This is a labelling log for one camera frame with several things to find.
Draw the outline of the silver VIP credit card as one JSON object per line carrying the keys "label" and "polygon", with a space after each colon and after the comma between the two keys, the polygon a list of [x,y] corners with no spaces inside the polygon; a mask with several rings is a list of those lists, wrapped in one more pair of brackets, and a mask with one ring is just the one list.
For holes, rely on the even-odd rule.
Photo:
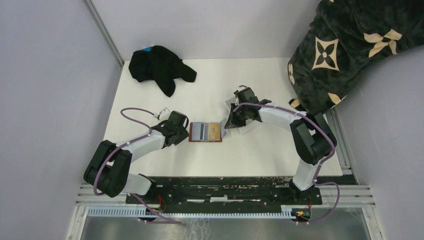
{"label": "silver VIP credit card", "polygon": [[229,119],[229,115],[227,115],[220,123],[220,136],[221,138],[224,138],[228,134],[228,129],[226,129],[226,123]]}

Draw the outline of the gold credit card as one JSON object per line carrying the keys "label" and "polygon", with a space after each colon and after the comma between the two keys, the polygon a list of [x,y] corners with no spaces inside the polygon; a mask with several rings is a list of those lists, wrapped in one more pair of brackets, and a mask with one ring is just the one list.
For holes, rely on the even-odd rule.
{"label": "gold credit card", "polygon": [[221,140],[221,126],[219,123],[209,123],[207,129],[207,139],[209,141],[220,141]]}

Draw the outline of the brown leather card holder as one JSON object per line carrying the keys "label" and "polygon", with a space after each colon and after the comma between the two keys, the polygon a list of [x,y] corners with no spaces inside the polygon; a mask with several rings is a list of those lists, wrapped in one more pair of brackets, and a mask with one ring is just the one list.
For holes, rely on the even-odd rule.
{"label": "brown leather card holder", "polygon": [[191,122],[189,142],[222,142],[221,125],[218,122]]}

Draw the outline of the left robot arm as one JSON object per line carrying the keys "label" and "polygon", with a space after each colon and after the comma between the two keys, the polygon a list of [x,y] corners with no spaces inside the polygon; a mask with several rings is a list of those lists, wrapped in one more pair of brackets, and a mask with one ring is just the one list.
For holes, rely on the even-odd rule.
{"label": "left robot arm", "polygon": [[102,141],[84,172],[84,181],[92,185],[96,196],[114,198],[121,193],[137,194],[147,204],[154,202],[158,195],[152,186],[155,182],[145,175],[131,174],[131,164],[149,153],[176,146],[187,139],[188,125],[185,114],[172,111],[167,119],[149,126],[140,136],[121,143]]}

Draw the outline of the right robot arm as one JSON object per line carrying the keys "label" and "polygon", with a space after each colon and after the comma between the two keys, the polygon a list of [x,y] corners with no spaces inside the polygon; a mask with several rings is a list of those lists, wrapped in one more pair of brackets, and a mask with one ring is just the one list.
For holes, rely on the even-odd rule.
{"label": "right robot arm", "polygon": [[289,189],[289,199],[302,204],[309,198],[309,189],[317,182],[324,162],[336,153],[337,140],[321,113],[291,110],[271,100],[259,100],[247,86],[236,90],[225,101],[229,116],[225,129],[244,128],[249,121],[267,123],[291,132],[296,152],[300,158]]}

